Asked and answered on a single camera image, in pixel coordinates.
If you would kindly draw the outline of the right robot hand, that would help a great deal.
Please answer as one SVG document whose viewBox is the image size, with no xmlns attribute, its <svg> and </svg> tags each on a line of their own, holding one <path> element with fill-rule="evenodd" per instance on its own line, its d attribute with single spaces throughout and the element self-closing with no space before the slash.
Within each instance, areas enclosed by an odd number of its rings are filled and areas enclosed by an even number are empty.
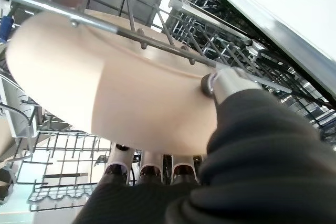
<svg viewBox="0 0 336 224">
<path fill-rule="evenodd" d="M 75 223 L 335 223 L 335 151 L 241 70 L 204 81 L 217 128 L 199 185 L 121 186 L 104 175 Z"/>
</svg>

